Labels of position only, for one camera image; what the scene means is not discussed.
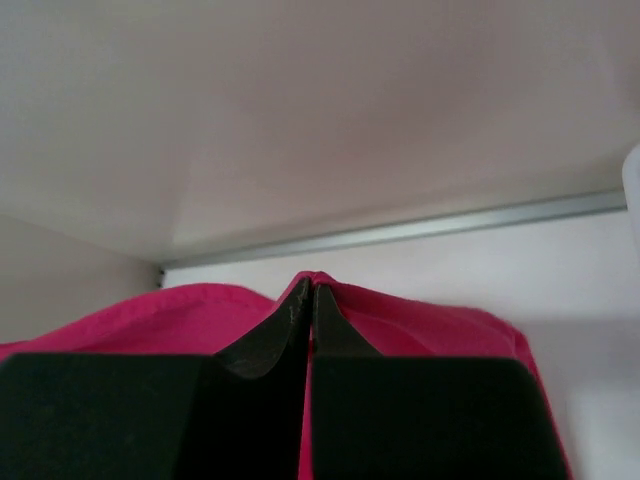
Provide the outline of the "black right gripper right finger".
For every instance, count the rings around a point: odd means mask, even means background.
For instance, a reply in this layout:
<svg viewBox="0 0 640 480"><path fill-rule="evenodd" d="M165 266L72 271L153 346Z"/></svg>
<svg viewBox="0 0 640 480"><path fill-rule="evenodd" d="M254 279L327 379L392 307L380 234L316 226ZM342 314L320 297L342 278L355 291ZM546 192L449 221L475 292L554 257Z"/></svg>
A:
<svg viewBox="0 0 640 480"><path fill-rule="evenodd" d="M315 293L311 466L317 479L567 479L539 384L520 361L386 356Z"/></svg>

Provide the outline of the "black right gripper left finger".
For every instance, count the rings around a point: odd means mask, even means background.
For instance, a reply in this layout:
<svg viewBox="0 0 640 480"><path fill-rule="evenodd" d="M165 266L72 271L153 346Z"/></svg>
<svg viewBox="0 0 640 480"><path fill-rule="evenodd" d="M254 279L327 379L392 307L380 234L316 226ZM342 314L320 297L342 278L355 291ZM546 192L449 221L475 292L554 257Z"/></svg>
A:
<svg viewBox="0 0 640 480"><path fill-rule="evenodd" d="M293 479L312 284L161 290L1 349L5 479Z"/></svg>

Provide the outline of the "magenta t-shirt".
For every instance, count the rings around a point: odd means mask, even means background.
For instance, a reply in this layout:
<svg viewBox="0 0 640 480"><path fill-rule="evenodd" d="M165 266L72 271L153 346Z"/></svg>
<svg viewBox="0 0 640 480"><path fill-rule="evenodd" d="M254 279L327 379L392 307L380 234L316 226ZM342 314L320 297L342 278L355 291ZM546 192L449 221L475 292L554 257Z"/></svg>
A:
<svg viewBox="0 0 640 480"><path fill-rule="evenodd" d="M526 337L297 275L196 284L1 348L5 479L568 479Z"/></svg>

